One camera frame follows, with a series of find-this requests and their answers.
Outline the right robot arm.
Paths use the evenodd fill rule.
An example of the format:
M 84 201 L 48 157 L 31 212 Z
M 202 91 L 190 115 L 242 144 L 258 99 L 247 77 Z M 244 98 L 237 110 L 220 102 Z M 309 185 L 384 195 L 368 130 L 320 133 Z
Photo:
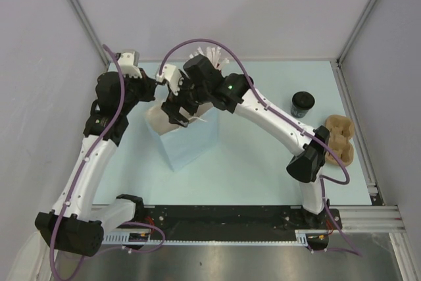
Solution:
M 202 104 L 210 103 L 221 111 L 241 116 L 256 124 L 280 141 L 293 155 L 287 173 L 299 183 L 303 196 L 299 220 L 311 229 L 319 229 L 327 221 L 324 210 L 320 174 L 326 163 L 329 130 L 314 129 L 285 113 L 254 88 L 245 74 L 224 76 L 210 60 L 196 55 L 182 69 L 172 64 L 161 66 L 157 82 L 168 87 L 168 97 L 161 109 L 171 124 L 186 127 L 189 120 L 181 114 L 194 115 Z

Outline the light blue paper bag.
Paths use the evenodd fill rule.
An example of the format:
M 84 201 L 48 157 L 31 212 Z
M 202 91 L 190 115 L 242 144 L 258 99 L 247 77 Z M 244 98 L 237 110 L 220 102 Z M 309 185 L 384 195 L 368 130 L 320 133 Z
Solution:
M 173 171 L 179 171 L 187 164 L 209 150 L 218 140 L 218 111 L 214 107 L 189 117 L 188 127 L 178 128 L 158 135 L 147 123 L 147 128 L 158 146 L 160 154 Z

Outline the brown cardboard cup carrier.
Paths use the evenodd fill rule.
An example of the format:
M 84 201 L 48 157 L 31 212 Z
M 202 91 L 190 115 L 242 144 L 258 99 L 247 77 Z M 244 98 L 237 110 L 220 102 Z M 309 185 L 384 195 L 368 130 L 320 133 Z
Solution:
M 331 115 L 325 121 L 325 127 L 330 131 L 328 145 L 337 155 L 345 167 L 349 166 L 354 159 L 354 147 L 351 143 L 355 135 L 353 121 L 341 115 Z

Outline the single black coffee cup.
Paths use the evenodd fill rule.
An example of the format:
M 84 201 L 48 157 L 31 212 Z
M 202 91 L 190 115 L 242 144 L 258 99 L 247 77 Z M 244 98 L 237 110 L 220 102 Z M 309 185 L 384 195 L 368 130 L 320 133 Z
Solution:
M 291 104 L 290 113 L 295 118 L 303 118 L 308 112 L 309 109 L 307 108 L 303 109 L 293 103 Z

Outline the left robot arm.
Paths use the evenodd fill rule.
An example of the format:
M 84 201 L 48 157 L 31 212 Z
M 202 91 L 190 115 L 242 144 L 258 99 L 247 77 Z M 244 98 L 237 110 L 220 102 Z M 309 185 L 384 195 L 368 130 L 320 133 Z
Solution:
M 146 210 L 140 197 L 120 194 L 108 206 L 93 212 L 91 206 L 108 162 L 117 150 L 129 122 L 129 112 L 140 102 L 154 100 L 157 87 L 142 68 L 131 74 L 108 71 L 95 87 L 96 98 L 86 122 L 75 167 L 49 213 L 38 213 L 35 226 L 54 250 L 94 256 L 105 235 L 126 223 L 140 227 Z

